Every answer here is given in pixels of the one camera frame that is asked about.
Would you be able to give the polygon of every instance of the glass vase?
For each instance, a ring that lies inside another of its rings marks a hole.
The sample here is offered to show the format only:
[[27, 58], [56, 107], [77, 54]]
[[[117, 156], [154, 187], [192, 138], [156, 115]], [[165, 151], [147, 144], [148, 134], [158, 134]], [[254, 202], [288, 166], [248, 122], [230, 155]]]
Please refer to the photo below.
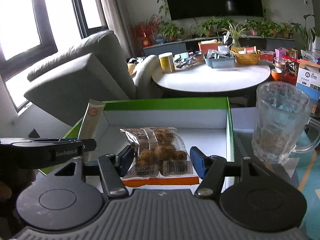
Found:
[[232, 46], [231, 48], [234, 49], [234, 48], [240, 48], [241, 45], [240, 45], [240, 42], [239, 42], [239, 37], [237, 38], [233, 38], [232, 39]]

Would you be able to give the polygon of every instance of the tv cabinet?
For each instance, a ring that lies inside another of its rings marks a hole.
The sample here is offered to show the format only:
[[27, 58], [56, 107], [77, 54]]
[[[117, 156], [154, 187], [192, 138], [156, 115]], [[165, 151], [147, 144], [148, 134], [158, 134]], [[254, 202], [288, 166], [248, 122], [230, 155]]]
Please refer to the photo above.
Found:
[[[197, 51], [199, 50], [198, 43], [206, 40], [214, 40], [218, 37], [212, 38], [194, 38], [188, 40], [180, 40], [174, 42], [166, 42], [164, 44], [156, 44], [143, 49], [145, 56], [149, 55], [159, 55], [165, 52], [172, 52], [173, 55], [179, 54], [186, 51]], [[239, 38], [241, 46], [252, 47], [257, 46], [257, 49], [262, 50], [275, 50], [281, 47], [284, 48], [295, 48], [295, 40], [291, 39], [281, 39], [281, 38], [262, 38], [259, 36], [243, 36]]]

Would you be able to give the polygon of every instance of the black circular pad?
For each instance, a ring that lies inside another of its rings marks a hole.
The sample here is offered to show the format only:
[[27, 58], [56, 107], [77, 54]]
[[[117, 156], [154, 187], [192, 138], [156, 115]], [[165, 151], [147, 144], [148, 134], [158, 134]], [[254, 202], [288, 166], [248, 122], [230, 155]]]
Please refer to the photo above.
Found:
[[29, 225], [62, 231], [78, 227], [101, 210], [101, 193], [75, 177], [53, 176], [25, 189], [17, 199], [17, 211]]
[[47, 209], [62, 210], [72, 206], [77, 200], [76, 195], [65, 189], [52, 189], [43, 193], [40, 198], [40, 204]]
[[279, 232], [300, 225], [307, 202], [291, 185], [259, 177], [226, 189], [221, 194], [220, 207], [228, 218], [244, 228]]

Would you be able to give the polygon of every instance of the barcode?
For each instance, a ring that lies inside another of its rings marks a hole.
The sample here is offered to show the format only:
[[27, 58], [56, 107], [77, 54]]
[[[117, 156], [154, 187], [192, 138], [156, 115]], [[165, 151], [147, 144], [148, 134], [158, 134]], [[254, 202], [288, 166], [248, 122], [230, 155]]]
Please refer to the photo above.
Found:
[[192, 174], [190, 161], [172, 161], [164, 163], [164, 175]]

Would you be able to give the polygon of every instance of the yellow canister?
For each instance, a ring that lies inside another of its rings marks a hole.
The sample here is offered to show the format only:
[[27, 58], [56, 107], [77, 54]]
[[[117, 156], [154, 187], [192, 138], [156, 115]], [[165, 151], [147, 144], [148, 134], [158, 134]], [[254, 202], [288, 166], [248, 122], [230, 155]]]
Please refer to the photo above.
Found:
[[164, 74], [172, 73], [175, 71], [172, 52], [160, 54], [159, 60], [161, 63], [162, 72]]

